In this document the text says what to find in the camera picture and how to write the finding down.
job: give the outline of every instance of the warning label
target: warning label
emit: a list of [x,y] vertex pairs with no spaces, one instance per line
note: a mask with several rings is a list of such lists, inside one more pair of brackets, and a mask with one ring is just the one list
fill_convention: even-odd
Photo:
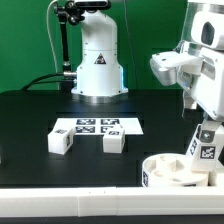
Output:
[[98,56],[98,58],[96,59],[94,64],[98,64],[98,65],[106,64],[106,61],[105,61],[102,53],[100,53],[100,55]]

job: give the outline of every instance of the white block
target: white block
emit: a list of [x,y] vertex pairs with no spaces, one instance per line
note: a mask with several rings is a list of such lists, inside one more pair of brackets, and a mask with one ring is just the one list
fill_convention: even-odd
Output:
[[121,125],[107,129],[103,137],[103,151],[107,153],[122,153],[125,143],[125,131]]
[[48,135],[48,151],[64,155],[73,144],[73,128],[54,129]]
[[116,187],[81,188],[78,216],[116,215]]

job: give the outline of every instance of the white cube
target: white cube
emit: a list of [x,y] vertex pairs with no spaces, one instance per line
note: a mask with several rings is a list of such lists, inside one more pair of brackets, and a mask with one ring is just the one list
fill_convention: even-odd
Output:
[[125,131],[121,125],[107,129],[103,137],[103,151],[107,153],[122,153],[125,143]]
[[54,129],[48,134],[48,151],[64,155],[73,144],[73,128]]

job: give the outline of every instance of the green background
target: green background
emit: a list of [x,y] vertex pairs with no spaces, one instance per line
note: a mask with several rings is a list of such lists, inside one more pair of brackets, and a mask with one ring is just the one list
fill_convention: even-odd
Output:
[[[31,80],[55,72],[46,28],[50,2],[1,0],[0,92],[21,89]],[[64,2],[59,1],[59,5],[64,5]],[[125,20],[125,1],[111,2],[111,9],[104,13],[112,17],[118,26],[118,61],[124,67],[125,84],[129,89],[165,88],[153,76],[149,59],[152,54],[172,50],[178,44],[187,0],[126,0],[131,46]],[[53,10],[50,12],[50,30],[61,71],[60,28]],[[68,25],[68,39],[71,63],[76,70],[81,62],[80,25]],[[57,85],[36,85],[31,89],[57,89]]]

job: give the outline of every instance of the table surface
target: table surface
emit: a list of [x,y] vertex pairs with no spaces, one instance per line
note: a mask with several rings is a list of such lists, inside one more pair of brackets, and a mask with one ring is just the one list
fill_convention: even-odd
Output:
[[[127,99],[89,104],[59,91],[0,94],[0,188],[135,187],[142,162],[158,153],[185,153],[202,113],[182,118],[181,90],[130,91]],[[137,117],[144,135],[128,135],[122,154],[103,153],[103,136],[74,137],[64,155],[48,152],[57,118]],[[135,216],[7,219],[40,223],[223,223],[222,216]]]

